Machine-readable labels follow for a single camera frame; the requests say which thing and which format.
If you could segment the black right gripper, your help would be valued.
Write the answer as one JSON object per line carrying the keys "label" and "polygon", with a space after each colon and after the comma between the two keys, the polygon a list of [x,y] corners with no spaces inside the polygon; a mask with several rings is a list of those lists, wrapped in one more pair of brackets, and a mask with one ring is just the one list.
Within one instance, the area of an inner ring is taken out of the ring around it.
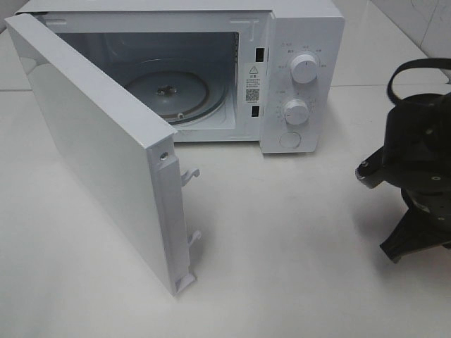
{"label": "black right gripper", "polygon": [[380,245],[394,263],[401,257],[433,247],[450,249],[450,192],[401,190],[407,205],[390,236]]}

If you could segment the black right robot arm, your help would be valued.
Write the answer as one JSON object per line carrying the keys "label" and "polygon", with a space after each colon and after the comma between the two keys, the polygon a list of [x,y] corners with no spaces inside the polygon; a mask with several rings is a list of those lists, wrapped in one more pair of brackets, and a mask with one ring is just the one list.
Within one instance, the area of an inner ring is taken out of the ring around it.
{"label": "black right robot arm", "polygon": [[450,95],[419,94],[389,112],[383,179],[400,189],[407,212],[381,244],[393,262],[450,247]]}

